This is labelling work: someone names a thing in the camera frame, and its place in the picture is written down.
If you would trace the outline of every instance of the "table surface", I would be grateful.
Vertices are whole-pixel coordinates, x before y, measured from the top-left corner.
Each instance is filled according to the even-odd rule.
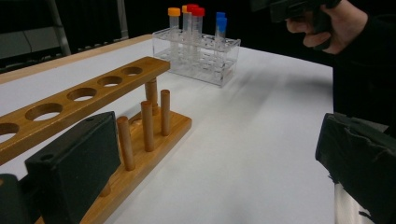
[[[0,75],[0,116],[145,56],[149,35]],[[106,223],[334,223],[334,185],[315,160],[330,67],[240,48],[223,88],[168,72],[157,81],[192,127]],[[131,117],[144,99],[140,87],[95,114]],[[22,178],[24,160],[60,134],[0,173]]]

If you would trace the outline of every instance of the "red cap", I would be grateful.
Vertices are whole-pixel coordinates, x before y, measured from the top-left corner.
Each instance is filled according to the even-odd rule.
[[[192,9],[195,7],[199,7],[197,4],[187,4],[187,11],[192,12]]]
[[[205,9],[203,7],[195,7],[191,12],[192,16],[203,17],[205,15]]]

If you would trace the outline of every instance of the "test tube rack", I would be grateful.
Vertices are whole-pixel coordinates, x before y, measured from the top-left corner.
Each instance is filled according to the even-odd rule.
[[[170,110],[169,90],[157,103],[156,77],[169,68],[169,62],[145,57],[0,117],[0,135],[14,134],[0,142],[0,165],[144,85],[142,111],[117,119],[120,167],[80,222],[103,223],[191,128],[190,118]],[[51,113],[58,114],[35,120]]]
[[[216,45],[213,35],[202,34],[200,43],[184,40],[181,30],[176,30],[177,38],[172,39],[170,29],[152,34],[153,56],[171,63],[169,72],[191,77],[223,87],[235,74],[240,39],[224,39],[221,47]],[[189,61],[184,48],[195,48],[200,52],[198,61]],[[171,50],[176,50],[176,58]]]

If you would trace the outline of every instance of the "transparent rack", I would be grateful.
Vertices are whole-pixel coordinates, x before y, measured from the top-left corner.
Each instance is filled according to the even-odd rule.
[[[181,30],[153,33],[153,56],[171,63],[169,72],[223,87],[234,76],[240,39],[202,34],[189,41]]]

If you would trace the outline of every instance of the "person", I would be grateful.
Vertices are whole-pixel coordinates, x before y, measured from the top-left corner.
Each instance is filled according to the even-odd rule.
[[[396,13],[370,13],[370,4],[366,10],[347,0],[321,6],[331,18],[329,32],[315,34],[309,12],[286,25],[291,33],[305,33],[308,48],[330,39],[323,51],[333,56],[334,112],[390,125],[396,122]]]

